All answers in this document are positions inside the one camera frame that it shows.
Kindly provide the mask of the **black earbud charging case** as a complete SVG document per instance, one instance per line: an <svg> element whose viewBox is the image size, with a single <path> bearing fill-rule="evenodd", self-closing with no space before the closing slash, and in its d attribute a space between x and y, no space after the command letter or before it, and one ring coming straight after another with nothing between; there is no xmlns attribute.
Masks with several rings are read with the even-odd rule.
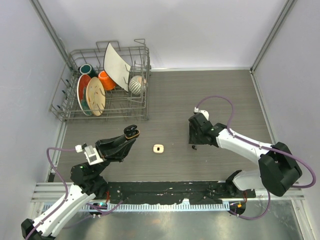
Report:
<svg viewBox="0 0 320 240"><path fill-rule="evenodd" d="M123 133L125 135L125 138L127 140L135 139L138 138L140 135L140 131L138 130L138 126L135 124L127 126L124 130Z"/></svg>

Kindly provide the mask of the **beige earbud charging case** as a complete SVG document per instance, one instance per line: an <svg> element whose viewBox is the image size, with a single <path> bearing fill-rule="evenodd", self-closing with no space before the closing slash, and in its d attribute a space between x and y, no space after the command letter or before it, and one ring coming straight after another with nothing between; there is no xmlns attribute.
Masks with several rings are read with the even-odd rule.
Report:
<svg viewBox="0 0 320 240"><path fill-rule="evenodd" d="M152 148L155 154L162 154L164 152L164 146L162 144L155 144Z"/></svg>

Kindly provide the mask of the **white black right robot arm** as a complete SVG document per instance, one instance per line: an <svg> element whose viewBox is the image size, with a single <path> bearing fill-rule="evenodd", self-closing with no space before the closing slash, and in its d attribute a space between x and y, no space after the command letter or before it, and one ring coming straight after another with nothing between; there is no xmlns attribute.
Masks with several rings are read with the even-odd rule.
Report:
<svg viewBox="0 0 320 240"><path fill-rule="evenodd" d="M206 112L189 118L189 143L210 145L232 151L258 165L257 170L237 170L225 181L226 193L233 198L250 189L266 189L281 197L302 176L297 161L287 145L260 143L228 129L222 123L212 124Z"/></svg>

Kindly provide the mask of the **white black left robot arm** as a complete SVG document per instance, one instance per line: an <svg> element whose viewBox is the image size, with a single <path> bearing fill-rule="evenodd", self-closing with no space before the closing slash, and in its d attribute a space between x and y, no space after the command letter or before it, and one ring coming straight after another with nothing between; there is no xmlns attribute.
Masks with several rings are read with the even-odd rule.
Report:
<svg viewBox="0 0 320 240"><path fill-rule="evenodd" d="M21 223L22 237L25 240L53 240L85 204L93 199L102 199L108 183L101 173L110 163L121 163L139 135L136 129L98 140L94 146L84 143L72 148L72 151L84 153L86 161L71 168L73 183L65 187L65 194L59 200L37 218L27 218Z"/></svg>

